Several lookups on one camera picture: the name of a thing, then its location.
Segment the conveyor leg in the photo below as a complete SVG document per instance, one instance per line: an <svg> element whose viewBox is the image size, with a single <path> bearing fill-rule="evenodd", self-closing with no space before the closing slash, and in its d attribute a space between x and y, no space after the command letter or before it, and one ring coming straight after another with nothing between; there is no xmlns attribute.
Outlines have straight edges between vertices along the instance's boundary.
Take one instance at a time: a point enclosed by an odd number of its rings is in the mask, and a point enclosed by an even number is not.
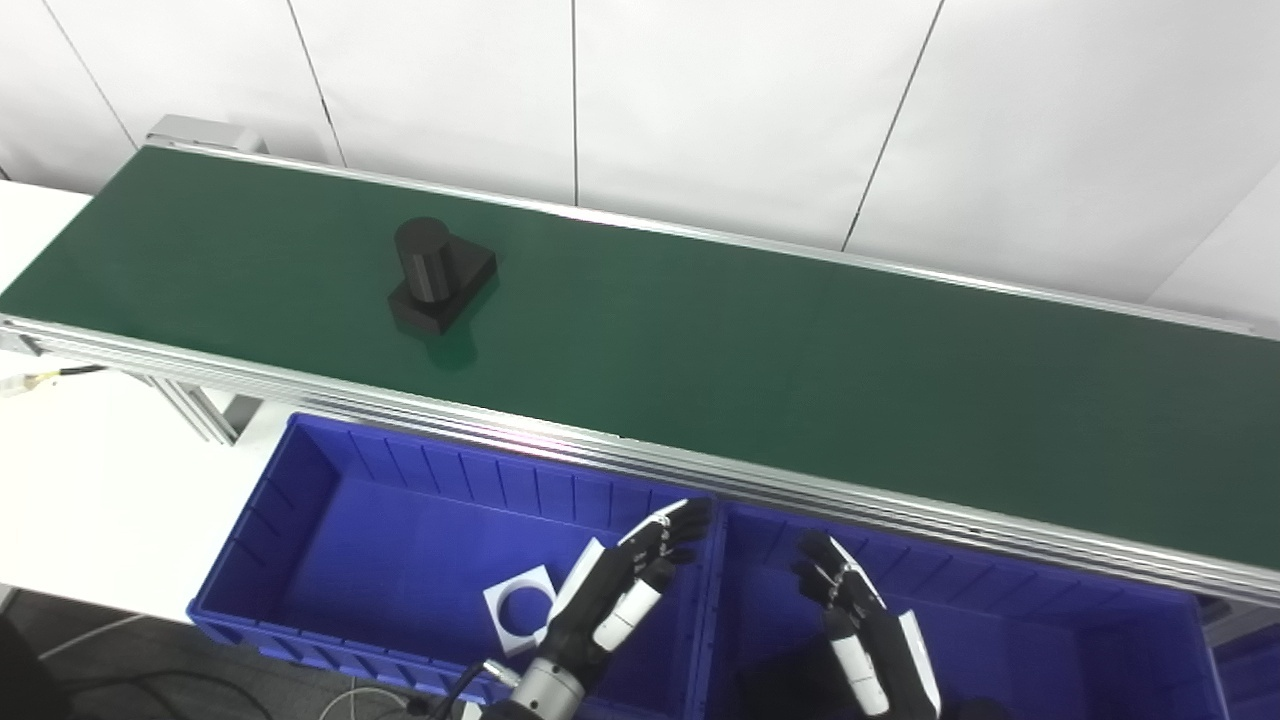
<svg viewBox="0 0 1280 720"><path fill-rule="evenodd" d="M247 416L244 416L246 404L252 404L250 398L241 401L241 396L237 396L228 406L228 410L237 410L241 418L236 418L239 421L233 423L227 415L220 413L218 407L209 400L205 391L200 389L197 386L189 383L180 383L177 380L166 380L164 378L156 378L151 375L140 375L147 384L160 391L160 395L173 405L174 410L182 415L187 424L189 424L200 437L209 442L218 442L221 445L236 445L239 439L241 430L244 429L244 424L248 423L248 418L252 416L252 410L256 410L256 405L248 410Z"/></svg>

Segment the robotic hand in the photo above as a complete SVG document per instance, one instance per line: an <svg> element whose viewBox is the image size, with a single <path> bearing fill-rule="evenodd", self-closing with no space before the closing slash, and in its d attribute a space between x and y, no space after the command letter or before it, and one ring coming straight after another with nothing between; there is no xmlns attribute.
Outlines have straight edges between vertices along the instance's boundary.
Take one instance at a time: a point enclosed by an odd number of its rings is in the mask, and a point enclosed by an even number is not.
<svg viewBox="0 0 1280 720"><path fill-rule="evenodd" d="M552 603L547 639L511 698L483 720L568 720L599 684L613 651L653 609L676 566L707 536L710 501L681 500L645 518L618 544L591 541Z"/></svg>
<svg viewBox="0 0 1280 720"><path fill-rule="evenodd" d="M822 606L823 626L854 698L876 720L938 720L933 665L913 611L895 616L870 578L831 536L800 538L808 561L792 570L800 593Z"/></svg>

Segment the cable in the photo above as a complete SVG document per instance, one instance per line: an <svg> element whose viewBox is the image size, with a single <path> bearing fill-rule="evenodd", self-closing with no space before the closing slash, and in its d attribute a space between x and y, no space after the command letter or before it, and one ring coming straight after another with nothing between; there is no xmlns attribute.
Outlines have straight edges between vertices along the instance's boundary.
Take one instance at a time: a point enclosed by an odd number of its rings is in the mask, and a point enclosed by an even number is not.
<svg viewBox="0 0 1280 720"><path fill-rule="evenodd" d="M160 692L157 692L155 688L147 685L142 680L132 680L132 682L131 680L122 680L119 683L104 683L101 685L93 685L93 687L79 688L79 689L74 689L74 691L67 691L67 694L69 697L74 697L74 696L78 696L78 694L82 694L82 693L93 692L93 691L101 691L101 689L113 688L113 687L118 687L118 685L129 685L129 687L137 688L137 689L147 693L148 696L151 696L151 700L156 701L156 705L159 705L160 707L163 707L164 711L168 712L173 717L173 720L188 720L186 715L183 715L182 712L178 712L178 708L174 707L173 703L169 702L168 698L165 698L163 694L160 694Z"/></svg>
<svg viewBox="0 0 1280 720"><path fill-rule="evenodd" d="M106 369L105 365L81 365L79 368L63 368L61 370L58 370L58 373L55 374L63 377L83 375L86 373L96 373L99 370L105 370L105 369Z"/></svg>
<svg viewBox="0 0 1280 720"><path fill-rule="evenodd" d="M352 688L349 691L343 691L342 693L338 693L337 697L334 697L332 701L329 701L329 705L324 706L324 710L320 711L320 716L316 717L316 720L324 720L325 717L329 716L329 712L332 712L334 707L338 707L338 703L340 703L342 701L347 700L348 697L349 698L355 698L357 694L361 694L361 693L372 693L372 694L380 694L380 696L384 696L384 697L389 697L389 698L394 700L397 705L401 706L401 710L408 707L408 701L407 700L404 700L403 697L401 697L401 696L398 696L398 694L396 694L396 693L393 693L390 691L384 691L383 688Z"/></svg>
<svg viewBox="0 0 1280 720"><path fill-rule="evenodd" d="M64 651L64 650L67 650L69 647L78 646L79 643L84 642L87 639L96 638L97 635L101 635L102 633L105 633L108 630L114 630L114 629L116 629L116 628L119 628L122 625L128 625L129 623L136 623L136 621L138 621L138 620L141 620L143 618L146 618L146 615L129 615L128 618L124 618L122 620L116 620L115 623L108 623L106 625L102 625L101 628L97 628L95 630L90 630L90 632L84 633L83 635L72 638L72 639L64 642L63 644L60 644L60 646L58 646L58 647L55 647L52 650L46 650L45 652L40 653L40 656L36 660L40 660L41 662L44 662L45 660L49 660L50 657L58 655L59 652L61 652L61 651Z"/></svg>
<svg viewBox="0 0 1280 720"><path fill-rule="evenodd" d="M471 680L475 680L476 675L479 675L483 670L484 660L468 665L467 669L458 675L458 682L453 683L453 689L449 691L449 694L444 696L440 705L435 706L435 711L431 712L428 720L445 720L449 716L449 710L453 708L453 703L458 701L458 696L462 694L462 691L467 689Z"/></svg>
<svg viewBox="0 0 1280 720"><path fill-rule="evenodd" d="M36 386L59 375L83 375L84 373L96 373L99 370L105 370L102 365L81 365L79 368L64 368L61 370L51 370L49 373L38 373L33 375L13 375L12 378L0 379L0 398L14 397L24 392L31 392L36 389Z"/></svg>
<svg viewBox="0 0 1280 720"><path fill-rule="evenodd" d="M221 687L224 687L224 688L234 692L236 694L241 696L242 698L244 698L244 701L248 702L250 705L252 705L253 710L256 710L259 712L259 715L262 716L264 720L275 720L275 717L271 716L271 711L268 710L266 706L261 703L261 701L259 701L256 697L253 697L244 688L237 685L236 683L233 683L230 680L227 680L227 679L223 679L223 678L218 678L215 675L205 675L204 673L192 673L189 670L156 670L155 673L142 673L140 675L131 675L131 676L127 676L127 678L77 678L77 679L73 679L73 680L64 680L63 684L64 685L70 685L70 688L68 688L68 692L76 693L76 692L83 692L86 689L95 689L95 688L105 687L105 685L119 685L122 683L137 683L137 682L142 682L142 680L150 680L152 678L166 678L166 676L189 678L192 680L202 680L202 682L206 682L206 683L212 683L215 685L221 685Z"/></svg>

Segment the blue plastic bin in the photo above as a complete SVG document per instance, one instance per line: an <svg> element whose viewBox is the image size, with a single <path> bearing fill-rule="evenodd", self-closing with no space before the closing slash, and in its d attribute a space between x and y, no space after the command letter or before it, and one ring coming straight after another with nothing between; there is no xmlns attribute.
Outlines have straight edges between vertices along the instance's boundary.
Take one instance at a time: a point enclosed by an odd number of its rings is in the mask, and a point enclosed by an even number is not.
<svg viewBox="0 0 1280 720"><path fill-rule="evenodd" d="M945 706L989 697L1015 720L1225 716L1188 594L741 505L722 506L721 523L710 720L741 716L739 673L822 632L790 571L806 528L849 548L892 610L915 610Z"/></svg>
<svg viewBox="0 0 1280 720"><path fill-rule="evenodd" d="M1231 720L1280 719L1280 625L1213 651Z"/></svg>
<svg viewBox="0 0 1280 720"><path fill-rule="evenodd" d="M544 564L559 587L591 537L617 542L692 495L294 415L188 614L220 642L443 692L466 665L503 659L485 588ZM689 716L712 546L618 651L581 717ZM463 697L506 694L481 678Z"/></svg>

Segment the white wall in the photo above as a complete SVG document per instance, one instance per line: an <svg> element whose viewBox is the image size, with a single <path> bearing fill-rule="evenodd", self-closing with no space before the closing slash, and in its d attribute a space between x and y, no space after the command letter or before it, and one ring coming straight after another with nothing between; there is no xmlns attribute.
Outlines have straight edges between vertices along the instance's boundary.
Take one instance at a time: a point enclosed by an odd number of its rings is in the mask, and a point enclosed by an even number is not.
<svg viewBox="0 0 1280 720"><path fill-rule="evenodd" d="M92 192L133 149L45 5L40 0L0 3L0 168L5 174Z"/></svg>
<svg viewBox="0 0 1280 720"><path fill-rule="evenodd" d="M0 3L20 182L93 191L183 113L283 155L1275 323L1277 87L1270 0Z"/></svg>

